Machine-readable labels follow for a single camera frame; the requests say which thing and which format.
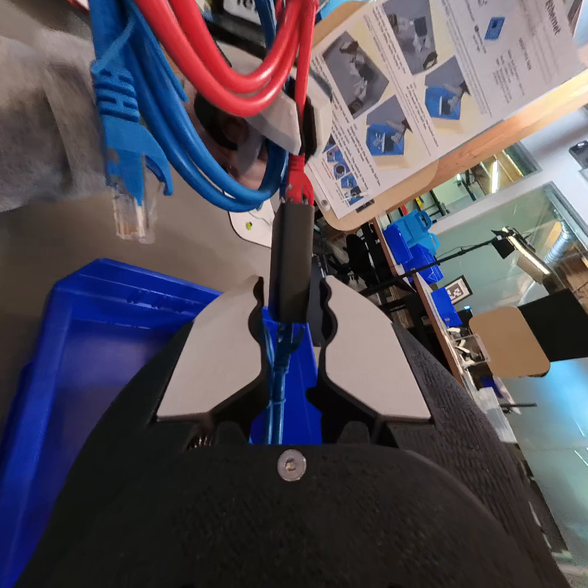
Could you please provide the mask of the cardboard panel with black sheet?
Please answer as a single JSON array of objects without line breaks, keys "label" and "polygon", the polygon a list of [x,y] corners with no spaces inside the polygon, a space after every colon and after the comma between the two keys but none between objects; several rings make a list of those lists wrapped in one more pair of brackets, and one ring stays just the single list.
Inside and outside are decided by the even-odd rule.
[{"label": "cardboard panel with black sheet", "polygon": [[542,377],[555,362],[587,357],[587,311],[568,289],[474,315],[469,329],[500,378]]}]

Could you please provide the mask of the framed black-white marker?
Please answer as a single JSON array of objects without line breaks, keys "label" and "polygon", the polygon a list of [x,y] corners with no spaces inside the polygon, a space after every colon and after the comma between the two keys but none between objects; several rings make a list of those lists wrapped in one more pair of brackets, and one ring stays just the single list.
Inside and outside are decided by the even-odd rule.
[{"label": "framed black-white marker", "polygon": [[473,290],[464,275],[447,283],[444,288],[454,306],[473,295]]}]

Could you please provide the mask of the black boom lamp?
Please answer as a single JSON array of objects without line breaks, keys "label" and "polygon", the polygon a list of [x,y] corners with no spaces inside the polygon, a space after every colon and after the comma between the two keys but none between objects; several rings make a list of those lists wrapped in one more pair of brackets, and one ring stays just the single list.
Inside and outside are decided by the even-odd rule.
[{"label": "black boom lamp", "polygon": [[483,247],[491,246],[502,259],[507,259],[512,254],[518,254],[518,267],[522,269],[537,283],[542,283],[547,277],[553,276],[553,270],[542,260],[535,249],[529,244],[525,237],[516,229],[503,227],[499,231],[492,231],[493,238],[474,246],[460,247],[455,253],[449,254],[440,259],[435,259],[427,265],[418,266],[406,273],[400,274],[400,278],[415,276],[418,272],[440,266],[453,259],[460,258]]}]

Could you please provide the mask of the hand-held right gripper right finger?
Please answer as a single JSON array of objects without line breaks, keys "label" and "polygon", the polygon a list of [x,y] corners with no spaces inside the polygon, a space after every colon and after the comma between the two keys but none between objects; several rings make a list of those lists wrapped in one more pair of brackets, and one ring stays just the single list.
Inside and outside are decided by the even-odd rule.
[{"label": "hand-held right gripper right finger", "polygon": [[322,310],[318,379],[306,392],[320,413],[322,442],[337,442],[348,424],[372,442],[389,424],[429,426],[433,416],[392,321],[377,305],[333,276],[319,287]]}]

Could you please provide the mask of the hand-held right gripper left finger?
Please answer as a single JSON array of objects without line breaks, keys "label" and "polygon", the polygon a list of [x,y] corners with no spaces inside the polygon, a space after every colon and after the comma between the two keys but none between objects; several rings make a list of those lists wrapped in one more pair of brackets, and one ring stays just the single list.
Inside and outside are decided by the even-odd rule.
[{"label": "hand-held right gripper left finger", "polygon": [[251,435],[269,402],[264,283],[252,275],[193,320],[159,403],[159,422],[192,422],[202,432],[236,423]]}]

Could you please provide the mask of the instruction sheet on board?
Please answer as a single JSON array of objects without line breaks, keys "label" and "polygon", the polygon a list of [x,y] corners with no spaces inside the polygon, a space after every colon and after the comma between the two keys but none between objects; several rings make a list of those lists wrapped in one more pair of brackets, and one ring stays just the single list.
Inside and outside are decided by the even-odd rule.
[{"label": "instruction sheet on board", "polygon": [[333,96],[310,163],[319,208],[349,232],[587,102],[572,1],[347,2],[316,27]]}]

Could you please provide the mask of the row of blue storage bins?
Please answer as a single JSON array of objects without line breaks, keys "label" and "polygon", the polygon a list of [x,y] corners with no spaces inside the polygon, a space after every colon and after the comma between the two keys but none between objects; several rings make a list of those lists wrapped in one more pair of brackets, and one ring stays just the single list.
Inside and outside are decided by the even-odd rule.
[{"label": "row of blue storage bins", "polygon": [[435,257],[440,243],[430,231],[431,227],[430,216],[424,211],[414,210],[383,230],[384,239],[395,262],[405,272],[417,269],[420,277],[429,286],[437,285],[443,279]]}]

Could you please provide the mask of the blue plastic bin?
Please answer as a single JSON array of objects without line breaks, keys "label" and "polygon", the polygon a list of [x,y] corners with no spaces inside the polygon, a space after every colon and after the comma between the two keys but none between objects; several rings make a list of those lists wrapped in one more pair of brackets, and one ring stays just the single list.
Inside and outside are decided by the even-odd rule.
[{"label": "blue plastic bin", "polygon": [[224,422],[156,412],[195,317],[221,293],[113,261],[55,284],[1,481],[2,587],[276,586],[276,462]]}]

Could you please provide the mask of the white board stand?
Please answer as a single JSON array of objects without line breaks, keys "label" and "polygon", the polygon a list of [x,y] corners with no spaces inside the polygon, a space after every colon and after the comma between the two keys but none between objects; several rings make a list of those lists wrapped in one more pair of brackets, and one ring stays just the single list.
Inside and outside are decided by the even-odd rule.
[{"label": "white board stand", "polygon": [[275,212],[269,200],[263,202],[259,209],[229,212],[228,215],[231,226],[239,238],[255,245],[271,248]]}]

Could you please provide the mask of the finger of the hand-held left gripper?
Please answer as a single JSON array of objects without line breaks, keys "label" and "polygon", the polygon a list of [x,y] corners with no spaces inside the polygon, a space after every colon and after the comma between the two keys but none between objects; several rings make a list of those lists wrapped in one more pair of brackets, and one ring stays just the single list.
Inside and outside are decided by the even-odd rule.
[{"label": "finger of the hand-held left gripper", "polygon": [[288,153],[300,155],[303,151],[303,131],[295,100],[285,91],[261,112],[248,117],[248,123],[262,136]]},{"label": "finger of the hand-held left gripper", "polygon": [[302,115],[302,148],[305,156],[321,155],[332,134],[333,93],[328,81],[315,70],[309,71],[306,103]]}]

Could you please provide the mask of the black network adapter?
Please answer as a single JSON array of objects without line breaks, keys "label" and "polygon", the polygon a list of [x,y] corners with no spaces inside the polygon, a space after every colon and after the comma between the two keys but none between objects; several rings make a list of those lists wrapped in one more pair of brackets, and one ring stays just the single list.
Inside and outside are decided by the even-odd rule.
[{"label": "black network adapter", "polygon": [[268,310],[283,324],[307,322],[311,288],[314,209],[283,202],[272,227]]}]

